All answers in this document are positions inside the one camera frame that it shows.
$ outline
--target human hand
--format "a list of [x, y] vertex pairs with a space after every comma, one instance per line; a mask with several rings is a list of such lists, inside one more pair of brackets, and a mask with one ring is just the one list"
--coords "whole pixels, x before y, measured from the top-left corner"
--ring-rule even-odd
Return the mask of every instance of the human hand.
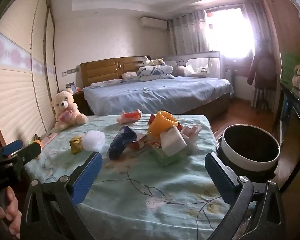
[[11, 187], [7, 187], [6, 193], [10, 204], [5, 211], [0, 206], [0, 219], [6, 218], [8, 221], [12, 221], [9, 226], [9, 231], [13, 236], [20, 239], [21, 212], [18, 211], [18, 200]]

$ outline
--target wardrobe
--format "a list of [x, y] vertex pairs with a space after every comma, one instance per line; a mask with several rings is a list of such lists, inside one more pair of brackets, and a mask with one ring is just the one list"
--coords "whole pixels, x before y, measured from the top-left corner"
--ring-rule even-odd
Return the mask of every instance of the wardrobe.
[[53, 128], [57, 93], [50, 0], [15, 0], [0, 19], [0, 144]]

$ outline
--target wooden headboard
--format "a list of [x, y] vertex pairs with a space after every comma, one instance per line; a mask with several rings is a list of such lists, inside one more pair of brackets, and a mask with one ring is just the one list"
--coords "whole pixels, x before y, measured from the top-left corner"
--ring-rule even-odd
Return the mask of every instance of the wooden headboard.
[[83, 87], [95, 82], [120, 79], [126, 72], [135, 71], [142, 66], [143, 56], [108, 58], [98, 61], [81, 63]]

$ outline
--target floral tablecloth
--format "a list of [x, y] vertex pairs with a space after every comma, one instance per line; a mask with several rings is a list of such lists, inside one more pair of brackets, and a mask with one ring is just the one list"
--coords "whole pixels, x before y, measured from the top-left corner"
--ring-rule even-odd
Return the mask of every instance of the floral tablecloth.
[[[103, 167], [86, 199], [78, 205], [92, 232], [100, 239], [207, 239], [229, 209], [209, 177], [204, 158], [216, 151], [210, 124], [202, 115], [175, 115], [182, 125], [200, 124], [198, 147], [178, 163], [162, 167], [151, 147], [128, 152], [120, 161], [106, 155], [121, 124], [116, 116], [90, 116], [82, 126], [58, 134], [38, 159], [26, 165], [31, 179], [52, 182], [70, 175], [91, 152], [71, 154], [69, 140], [89, 130], [103, 131]], [[129, 125], [146, 133], [149, 115]]]

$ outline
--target nightstand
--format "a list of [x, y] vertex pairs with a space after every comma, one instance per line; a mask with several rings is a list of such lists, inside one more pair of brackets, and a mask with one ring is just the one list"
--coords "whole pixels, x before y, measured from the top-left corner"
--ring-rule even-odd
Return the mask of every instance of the nightstand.
[[83, 91], [73, 94], [73, 100], [78, 105], [78, 110], [85, 115], [94, 115], [83, 95]]

